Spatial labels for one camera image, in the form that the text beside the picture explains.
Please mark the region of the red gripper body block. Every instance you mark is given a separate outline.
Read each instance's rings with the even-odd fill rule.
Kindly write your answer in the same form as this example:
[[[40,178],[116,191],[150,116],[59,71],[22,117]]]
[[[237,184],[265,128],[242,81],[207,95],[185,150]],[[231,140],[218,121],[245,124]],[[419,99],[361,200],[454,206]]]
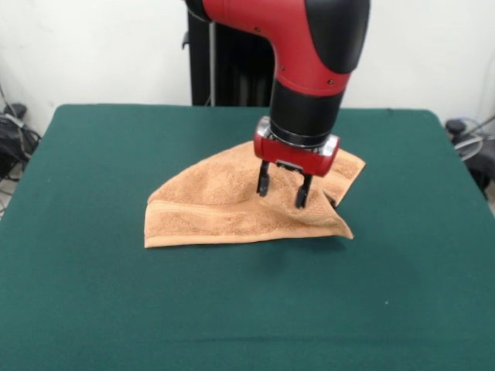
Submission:
[[[254,133],[254,153],[261,159],[260,178],[268,176],[268,166],[271,163],[303,175],[323,177],[331,169],[339,149],[340,138],[333,134],[321,146],[314,148],[284,143],[271,132],[268,116],[261,117]]]

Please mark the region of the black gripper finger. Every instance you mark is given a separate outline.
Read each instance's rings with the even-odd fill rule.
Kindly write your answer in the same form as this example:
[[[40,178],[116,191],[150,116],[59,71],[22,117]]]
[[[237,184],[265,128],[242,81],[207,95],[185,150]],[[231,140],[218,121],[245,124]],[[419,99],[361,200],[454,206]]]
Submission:
[[[303,209],[306,207],[306,201],[312,183],[312,175],[304,174],[303,176],[304,176],[303,184],[299,187],[295,199],[295,207],[297,209]]]
[[[257,194],[260,197],[265,197],[268,193],[268,187],[270,182],[270,177],[268,174],[269,165],[270,163],[265,160],[261,162],[259,175],[258,175],[258,185],[256,190]]]

